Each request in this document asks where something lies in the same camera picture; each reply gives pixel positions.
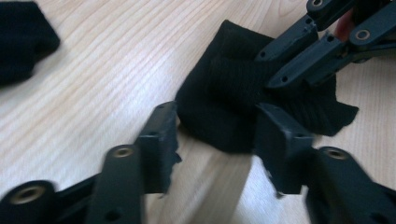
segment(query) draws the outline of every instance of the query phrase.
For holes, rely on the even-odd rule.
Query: black cloth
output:
[[[0,85],[29,78],[35,63],[59,45],[35,2],[0,3]]]
[[[256,105],[282,107],[308,131],[333,136],[355,118],[358,108],[337,102],[335,77],[294,99],[263,87],[282,63],[254,58],[272,38],[225,21],[177,92],[177,114],[195,137],[226,152],[251,152]]]

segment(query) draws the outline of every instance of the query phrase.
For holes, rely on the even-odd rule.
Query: metal screw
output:
[[[323,0],[314,0],[312,1],[313,7],[320,7],[323,4]]]
[[[340,151],[340,150],[328,148],[328,149],[325,150],[325,153],[328,156],[330,156],[330,157],[332,157],[333,159],[336,159],[336,160],[343,161],[343,160],[347,159],[347,154],[345,152],[343,152],[343,151]]]
[[[114,153],[113,156],[115,158],[122,158],[122,157],[127,157],[130,156],[134,153],[134,151],[131,148],[128,147],[122,147],[117,149]]]
[[[41,186],[28,187],[15,193],[9,201],[13,204],[29,203],[41,197],[45,191]]]
[[[359,30],[355,34],[355,38],[357,38],[358,40],[366,40],[366,39],[370,38],[370,31],[368,31],[368,30]]]

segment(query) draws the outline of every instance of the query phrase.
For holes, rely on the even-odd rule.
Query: table surface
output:
[[[96,174],[106,151],[133,142],[158,104],[172,101],[220,24],[278,36],[305,1],[37,1],[62,39],[29,80],[0,89],[0,195],[29,180],[65,189]],[[338,74],[355,121],[317,146],[351,152],[396,189],[395,57]],[[147,196],[148,223],[309,223],[304,197],[275,198],[262,163],[179,132],[169,194]]]

